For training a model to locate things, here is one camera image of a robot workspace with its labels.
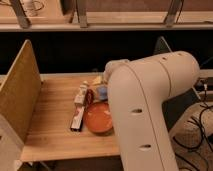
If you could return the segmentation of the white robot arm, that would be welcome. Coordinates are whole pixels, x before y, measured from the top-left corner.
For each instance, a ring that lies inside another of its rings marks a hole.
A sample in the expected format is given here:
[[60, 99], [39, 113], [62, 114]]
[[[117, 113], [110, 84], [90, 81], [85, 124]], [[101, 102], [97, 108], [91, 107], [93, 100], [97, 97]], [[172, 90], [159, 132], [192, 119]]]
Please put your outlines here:
[[108, 103], [124, 171], [179, 171], [162, 103], [194, 86], [199, 64], [177, 51], [127, 62], [108, 81]]

